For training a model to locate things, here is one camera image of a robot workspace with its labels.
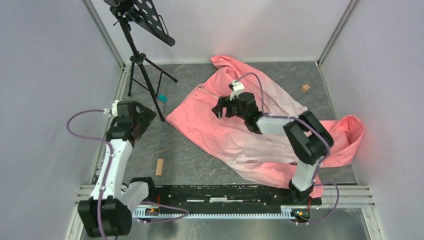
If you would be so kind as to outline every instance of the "wooden block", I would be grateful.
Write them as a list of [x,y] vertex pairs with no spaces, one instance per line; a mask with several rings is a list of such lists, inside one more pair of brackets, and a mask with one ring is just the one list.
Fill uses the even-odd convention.
[[302,93],[307,93],[309,91],[309,89],[311,89],[311,87],[308,84],[305,84],[302,86],[302,88],[300,89],[302,91]]
[[164,169],[164,159],[158,158],[156,164],[156,176],[162,176],[162,170]]

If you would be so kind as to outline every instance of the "crumpled pink garment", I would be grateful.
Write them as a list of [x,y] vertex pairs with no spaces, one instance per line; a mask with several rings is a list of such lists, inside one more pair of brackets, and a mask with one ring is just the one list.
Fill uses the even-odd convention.
[[[218,68],[205,83],[198,85],[166,120],[193,143],[224,161],[242,178],[259,184],[288,188],[296,172],[297,157],[285,136],[250,132],[239,117],[218,119],[212,108],[219,96],[228,96],[228,85],[248,72],[256,73],[263,87],[264,112],[271,115],[299,115],[307,110],[263,72],[234,58],[218,55],[211,58]],[[241,80],[245,92],[254,94],[261,108],[258,80],[249,75]],[[334,138],[331,155],[323,168],[348,165],[364,134],[363,123],[349,115],[339,120],[321,121]],[[311,197],[320,197],[323,187],[315,187]]]

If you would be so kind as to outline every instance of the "cable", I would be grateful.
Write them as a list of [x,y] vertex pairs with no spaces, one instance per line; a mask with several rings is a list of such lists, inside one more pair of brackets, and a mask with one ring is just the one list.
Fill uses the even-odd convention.
[[114,148],[112,147],[112,144],[108,141],[106,141],[103,138],[100,137],[95,137],[95,136],[86,136],[86,135],[81,135],[78,133],[73,132],[70,128],[69,128],[69,124],[71,123],[71,121],[76,118],[77,116],[81,115],[81,114],[86,114],[86,113],[104,113],[105,111],[103,109],[91,109],[91,110],[85,110],[85,111],[80,111],[78,113],[76,113],[75,115],[71,116],[69,118],[69,120],[66,123],[66,129],[67,131],[74,135],[75,137],[81,138],[81,139],[88,139],[88,140],[96,140],[96,141],[101,141],[104,144],[107,145],[107,147],[109,148],[110,154],[109,154],[109,161],[107,162],[107,166],[106,166],[106,170],[104,171],[104,175],[103,175],[103,179],[101,180],[101,186],[100,186],[100,191],[98,193],[98,200],[97,200],[97,222],[98,222],[98,229],[100,231],[100,235],[104,240],[108,240],[108,238],[106,237],[106,233],[105,230],[103,229],[103,224],[102,224],[102,212],[101,212],[101,208],[102,208],[102,198],[103,198],[103,192],[105,190],[105,185],[106,185],[106,178],[108,176],[109,173],[109,169],[111,168],[111,163],[112,163],[112,159],[114,158]]
[[[315,129],[313,129],[309,124],[307,124],[305,121],[303,121],[303,120],[301,120],[301,119],[299,119],[298,117],[295,117],[295,116],[271,116],[271,115],[269,115],[267,113],[264,113],[264,90],[262,88],[261,80],[259,79],[258,75],[256,73],[254,73],[254,72],[248,72],[248,73],[242,75],[241,77],[239,77],[235,82],[236,83],[237,82],[240,82],[241,79],[243,79],[244,77],[246,77],[248,75],[255,76],[256,79],[257,79],[257,81],[258,81],[258,83],[259,83],[260,97],[261,97],[261,100],[262,100],[261,101],[262,102],[261,103],[261,110],[262,110],[262,113],[263,113],[264,116],[269,117],[269,118],[275,118],[275,119],[293,119],[293,120],[296,120],[297,122],[299,122],[300,124],[302,124],[303,126],[305,126],[309,131],[311,131],[311,133],[314,134],[324,144],[324,146],[325,146],[325,148],[327,150],[327,153],[323,156],[323,158],[317,162],[319,165],[328,156],[330,156],[330,146],[327,143],[327,141]],[[331,211],[327,215],[325,215],[324,217],[319,218],[317,220],[310,221],[309,223],[304,223],[305,225],[311,224],[311,223],[317,223],[317,222],[320,222],[321,220],[324,220],[324,219],[328,218],[329,216],[331,216],[334,213],[337,205],[339,204],[340,191],[339,191],[339,187],[337,186],[337,184],[335,182],[324,182],[324,183],[318,183],[318,184],[316,184],[314,182],[314,179],[317,176],[319,169],[320,168],[317,167],[315,169],[315,171],[313,172],[313,175],[312,175],[312,185],[314,185],[316,187],[323,186],[323,185],[328,185],[328,184],[334,185],[335,186],[335,190],[337,192],[337,197],[336,197],[336,200],[335,200],[334,207],[331,209]]]
[[155,205],[155,206],[166,208],[166,209],[173,209],[173,210],[185,212],[181,216],[177,216],[177,217],[166,219],[166,220],[162,220],[162,221],[144,221],[145,224],[163,224],[163,223],[167,223],[167,222],[172,222],[172,221],[176,221],[176,220],[182,219],[182,218],[186,217],[189,214],[189,211],[187,209],[179,208],[179,207],[174,207],[174,206],[163,205],[163,204],[155,203],[155,202],[152,202],[152,201],[142,201],[141,204],[151,204],[151,205]]

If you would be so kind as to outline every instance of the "gray marbled surface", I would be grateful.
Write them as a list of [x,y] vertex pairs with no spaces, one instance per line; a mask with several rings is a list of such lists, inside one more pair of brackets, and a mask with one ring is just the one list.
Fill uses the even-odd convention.
[[[256,62],[251,66],[267,74],[284,88],[300,104],[308,107],[320,120],[335,118],[329,97],[314,62]],[[205,82],[217,70],[212,64],[170,64],[161,67],[178,79],[174,83],[162,77],[160,94],[168,101],[159,102],[162,112],[171,113],[198,84]],[[145,66],[150,80],[156,87],[160,72],[152,66]],[[144,83],[141,71],[136,67],[134,78]],[[307,93],[301,92],[304,84],[310,86]],[[136,83],[132,96],[127,97],[128,83],[125,86],[126,100],[137,100],[156,111],[148,91]],[[164,159],[163,174],[156,176],[157,159]],[[242,179],[221,160],[207,154],[167,122],[156,116],[150,127],[135,143],[126,165],[123,181],[128,183],[135,177],[152,176],[156,184],[243,184],[251,183]],[[322,181],[354,183],[355,177],[350,165],[337,168],[324,168],[319,176]]]

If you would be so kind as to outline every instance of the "tripod leg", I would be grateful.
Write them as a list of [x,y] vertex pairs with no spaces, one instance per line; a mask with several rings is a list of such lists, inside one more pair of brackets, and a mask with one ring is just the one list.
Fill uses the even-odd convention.
[[172,79],[174,83],[178,83],[178,80],[176,78],[174,78],[173,76],[171,76],[169,73],[167,73],[166,71],[164,71],[162,68],[160,68],[158,65],[154,64],[152,61],[150,61],[147,57],[144,58],[144,60],[146,60],[146,62],[148,62],[150,65],[152,65],[153,67],[155,67],[157,70],[159,70],[161,73],[165,74],[166,76],[168,76],[168,78]]
[[161,120],[162,122],[165,122],[165,117],[164,117],[164,115],[162,114],[162,111],[161,111],[161,109],[160,109],[160,107],[159,107],[158,101],[156,100],[156,98],[157,98],[158,96],[156,95],[155,89],[153,89],[152,82],[150,82],[150,78],[149,78],[149,75],[147,75],[147,72],[146,72],[145,66],[143,66],[143,64],[140,64],[140,65],[138,65],[138,66],[139,66],[139,67],[140,67],[140,69],[141,69],[141,73],[143,74],[143,77],[144,77],[144,80],[145,80],[145,82],[146,82],[146,85],[147,85],[148,91],[150,92],[151,98],[153,99],[154,105],[156,106],[157,113],[159,114],[160,120]]
[[135,67],[134,62],[131,62],[131,73],[129,74],[128,97],[131,97],[131,89],[133,88],[134,67]]

